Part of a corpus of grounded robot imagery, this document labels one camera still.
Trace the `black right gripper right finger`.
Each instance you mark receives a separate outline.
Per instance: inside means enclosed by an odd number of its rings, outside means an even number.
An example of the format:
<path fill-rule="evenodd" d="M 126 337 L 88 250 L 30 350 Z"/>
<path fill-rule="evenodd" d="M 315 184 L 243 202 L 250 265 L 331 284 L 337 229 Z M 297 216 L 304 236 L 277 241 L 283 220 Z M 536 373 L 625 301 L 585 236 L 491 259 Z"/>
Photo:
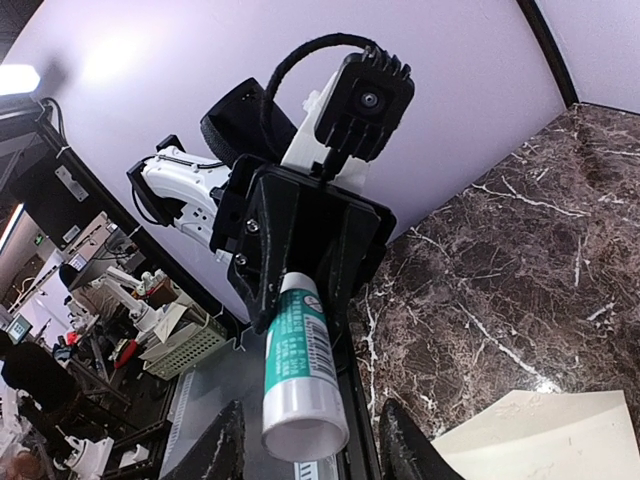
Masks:
<path fill-rule="evenodd" d="M 383 479 L 463 480 L 393 398 L 381 411 L 379 441 Z"/>

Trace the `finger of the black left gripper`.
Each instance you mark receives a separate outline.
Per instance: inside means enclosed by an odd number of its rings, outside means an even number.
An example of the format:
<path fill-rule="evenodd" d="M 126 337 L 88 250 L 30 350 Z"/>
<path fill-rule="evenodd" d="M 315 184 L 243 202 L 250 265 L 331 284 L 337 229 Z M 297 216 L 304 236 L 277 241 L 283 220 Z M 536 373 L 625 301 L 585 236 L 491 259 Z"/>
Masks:
<path fill-rule="evenodd" d="M 251 187 L 228 279 L 257 334 L 274 320 L 297 216 L 297 183 L 266 173 Z"/>
<path fill-rule="evenodd" d="M 368 203 L 349 203 L 337 215 L 316 274 L 333 342 L 337 342 L 343 333 L 347 306 L 360 267 L 374 244 L 379 226 L 380 218 Z"/>

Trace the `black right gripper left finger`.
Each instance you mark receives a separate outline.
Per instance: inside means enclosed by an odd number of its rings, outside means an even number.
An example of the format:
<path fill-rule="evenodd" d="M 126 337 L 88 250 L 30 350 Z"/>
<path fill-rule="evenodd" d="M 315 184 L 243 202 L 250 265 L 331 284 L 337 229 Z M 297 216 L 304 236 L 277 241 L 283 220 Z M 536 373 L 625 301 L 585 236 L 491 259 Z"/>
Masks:
<path fill-rule="evenodd" d="M 172 469 L 177 480 L 244 478 L 245 420 L 242 403 L 230 401 L 186 456 Z"/>

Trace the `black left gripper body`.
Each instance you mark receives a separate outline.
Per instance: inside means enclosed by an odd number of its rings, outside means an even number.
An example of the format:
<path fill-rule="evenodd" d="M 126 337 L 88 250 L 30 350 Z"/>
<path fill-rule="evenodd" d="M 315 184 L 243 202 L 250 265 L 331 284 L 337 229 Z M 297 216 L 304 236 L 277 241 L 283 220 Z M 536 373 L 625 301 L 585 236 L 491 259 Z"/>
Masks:
<path fill-rule="evenodd" d="M 210 197 L 218 209 L 210 240 L 211 250 L 230 253 L 234 260 L 249 192 L 253 182 L 269 172 L 284 176 L 297 183 L 300 188 L 285 274 L 303 273 L 316 282 L 318 290 L 320 281 L 316 279 L 316 274 L 319 272 L 321 257 L 326 252 L 329 236 L 335 228 L 337 215 L 349 203 L 364 202 L 374 207 L 380 218 L 380 226 L 374 244 L 360 267 L 353 298 L 373 277 L 385 255 L 386 243 L 396 226 L 394 214 L 388 207 L 344 188 L 322 184 L 312 176 L 296 173 L 290 168 L 277 166 L 262 158 L 253 155 L 241 156 L 235 162 L 228 179 L 221 186 L 211 189 Z"/>

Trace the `green white glue stick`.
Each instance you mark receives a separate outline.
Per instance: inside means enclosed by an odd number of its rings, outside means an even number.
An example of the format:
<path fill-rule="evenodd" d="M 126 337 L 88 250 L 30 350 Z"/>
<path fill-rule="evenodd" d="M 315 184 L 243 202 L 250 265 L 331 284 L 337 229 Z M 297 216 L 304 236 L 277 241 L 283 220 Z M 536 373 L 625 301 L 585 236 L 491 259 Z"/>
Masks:
<path fill-rule="evenodd" d="M 266 333 L 262 444 L 279 460 L 304 463 L 337 454 L 349 436 L 316 284 L 288 273 Z"/>

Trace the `cream paper envelope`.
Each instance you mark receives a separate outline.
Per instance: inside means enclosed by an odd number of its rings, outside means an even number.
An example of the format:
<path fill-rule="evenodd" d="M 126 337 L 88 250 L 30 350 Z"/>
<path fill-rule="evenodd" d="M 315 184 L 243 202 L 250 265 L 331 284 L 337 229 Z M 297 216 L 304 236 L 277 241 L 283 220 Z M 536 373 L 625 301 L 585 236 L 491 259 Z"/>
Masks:
<path fill-rule="evenodd" d="M 639 477 L 639 448 L 621 390 L 513 390 L 433 445 L 466 479 Z"/>

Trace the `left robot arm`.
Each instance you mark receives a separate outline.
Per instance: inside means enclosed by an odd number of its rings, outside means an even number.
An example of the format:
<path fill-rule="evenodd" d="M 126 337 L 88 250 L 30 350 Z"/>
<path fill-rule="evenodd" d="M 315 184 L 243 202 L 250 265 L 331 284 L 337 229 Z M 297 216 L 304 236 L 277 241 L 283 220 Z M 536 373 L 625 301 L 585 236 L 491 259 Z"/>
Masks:
<path fill-rule="evenodd" d="M 153 219 L 208 247 L 228 265 L 227 278 L 254 329 L 277 315 L 288 273 L 317 286 L 325 313 L 342 324 L 351 298 L 376 273 L 395 228 L 391 210 L 361 197 L 367 169 L 350 159 L 332 182 L 314 173 L 328 150 L 312 128 L 337 78 L 304 103 L 306 117 L 282 162 L 240 156 L 233 167 L 183 152 L 170 136 L 127 175 Z"/>

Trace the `left black frame post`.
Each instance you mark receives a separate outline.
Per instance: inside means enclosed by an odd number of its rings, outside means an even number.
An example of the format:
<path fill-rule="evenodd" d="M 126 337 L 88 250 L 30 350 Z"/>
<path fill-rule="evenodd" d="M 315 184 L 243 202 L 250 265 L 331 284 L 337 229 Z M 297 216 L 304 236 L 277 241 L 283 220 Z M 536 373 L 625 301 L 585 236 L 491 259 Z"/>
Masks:
<path fill-rule="evenodd" d="M 554 78 L 564 105 L 569 108 L 579 97 L 566 62 L 540 8 L 534 0 L 517 0 Z"/>

